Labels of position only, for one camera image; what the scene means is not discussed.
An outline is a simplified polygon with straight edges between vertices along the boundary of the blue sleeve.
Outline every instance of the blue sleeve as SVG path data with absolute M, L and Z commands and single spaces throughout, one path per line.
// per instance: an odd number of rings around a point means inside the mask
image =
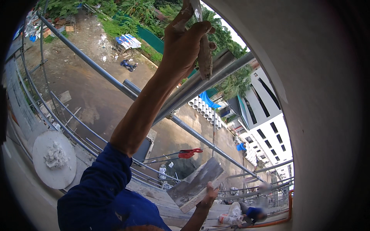
M 108 205 L 131 180 L 131 164 L 132 158 L 107 143 L 80 184 L 58 200 L 60 230 L 90 230 L 93 224 L 104 223 Z

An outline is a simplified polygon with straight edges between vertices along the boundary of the round white board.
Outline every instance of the round white board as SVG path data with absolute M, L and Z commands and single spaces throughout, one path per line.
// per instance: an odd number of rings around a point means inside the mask
M 67 156 L 67 162 L 60 168 L 50 169 L 46 166 L 44 156 L 53 145 L 53 141 L 60 143 Z M 76 154 L 71 143 L 63 133 L 48 130 L 39 135 L 32 149 L 32 160 L 40 179 L 50 188 L 63 189 L 70 185 L 76 176 Z

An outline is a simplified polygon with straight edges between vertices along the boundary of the building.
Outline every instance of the building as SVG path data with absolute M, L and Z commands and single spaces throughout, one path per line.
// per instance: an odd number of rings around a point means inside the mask
M 252 145 L 258 160 L 270 167 L 291 160 L 292 149 L 274 90 L 263 69 L 256 63 L 252 64 L 255 70 L 251 74 L 250 89 L 246 91 L 245 96 L 228 101 L 229 107 L 240 115 L 228 123 L 228 126 L 245 138 L 249 146 Z M 275 170 L 281 180 L 294 174 L 293 163 Z

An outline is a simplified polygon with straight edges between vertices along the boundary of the motorcycle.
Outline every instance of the motorcycle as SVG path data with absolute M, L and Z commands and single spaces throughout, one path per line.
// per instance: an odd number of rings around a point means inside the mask
M 133 72 L 135 70 L 135 68 L 137 68 L 138 65 L 139 65 L 138 63 L 135 63 L 134 65 L 131 65 L 131 64 L 128 63 L 128 60 L 123 60 L 121 62 L 121 66 L 125 67 L 130 72 Z

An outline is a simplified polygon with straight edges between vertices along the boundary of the dirt ground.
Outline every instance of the dirt ground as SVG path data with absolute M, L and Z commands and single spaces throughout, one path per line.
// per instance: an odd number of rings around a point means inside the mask
M 114 43 L 106 42 L 105 48 L 99 44 L 101 34 L 104 33 L 101 24 L 97 18 L 87 16 L 82 11 L 76 15 L 76 33 L 68 33 L 68 39 L 81 51 L 87 54 L 94 62 L 103 67 L 118 81 L 123 82 L 125 79 L 130 80 L 139 88 L 143 88 L 148 80 L 153 76 L 156 68 L 150 61 L 144 58 L 138 51 L 131 50 L 127 54 L 131 54 L 128 58 L 133 58 L 134 62 L 138 62 L 139 66 L 134 72 L 129 72 L 120 66 L 120 61 L 114 59 L 115 51 L 111 49 Z M 40 63 L 40 41 L 32 43 L 26 38 L 26 48 L 32 46 L 26 53 L 26 64 L 29 70 L 33 69 Z M 76 116 L 87 124 L 92 130 L 102 136 L 105 140 L 109 140 L 114 128 L 126 114 L 127 110 L 133 101 L 123 94 L 120 90 L 105 80 L 100 74 L 87 65 L 80 57 L 75 55 L 63 42 L 55 39 L 49 44 L 43 44 L 44 59 L 48 59 L 45 64 L 50 90 L 56 95 L 65 91 L 69 91 L 72 99 L 68 101 L 68 109 L 75 112 L 79 107 L 81 110 Z M 106 56 L 107 60 L 102 61 L 102 57 Z M 32 78 L 45 100 L 49 100 L 50 96 L 46 90 L 46 82 L 43 76 L 42 69 L 39 68 L 32 75 Z M 190 127 L 201 133 L 208 140 L 212 140 L 212 125 L 207 120 L 192 109 L 189 105 L 184 105 L 177 112 L 177 116 L 185 121 Z M 68 112 L 61 113 L 60 118 L 67 121 L 70 118 Z M 103 141 L 94 136 L 85 127 L 80 125 L 75 119 L 68 123 L 71 129 L 77 129 L 76 133 L 85 139 L 86 137 L 104 147 Z M 150 157 L 159 157 L 163 154 L 171 154 L 182 149 L 204 148 L 203 143 L 191 136 L 189 133 L 181 129 L 174 122 L 164 119 L 153 127 L 157 132 L 154 141 L 154 146 Z M 243 161 L 242 153 L 236 150 L 233 142 L 232 134 L 222 128 L 216 132 L 215 144 L 226 152 L 233 159 L 243 163 L 250 170 L 254 167 L 247 161 Z M 195 154 L 190 159 L 174 160 L 174 167 L 167 167 L 167 173 L 175 177 L 175 172 L 180 179 L 185 178 L 194 169 L 205 163 L 212 156 L 212 151 L 207 148 L 202 153 Z M 215 158 L 221 163 L 221 166 L 232 174 L 240 174 L 242 171 L 234 164 L 226 161 L 218 153 L 215 153 Z M 151 163 L 150 166 L 158 169 L 161 163 Z M 157 174 L 146 170 L 145 173 L 157 177 Z M 268 176 L 265 173 L 261 174 L 262 178 L 267 180 Z M 249 186 L 257 185 L 258 182 L 252 183 Z M 233 178 L 227 184 L 228 187 L 243 187 L 243 183 L 239 178 Z

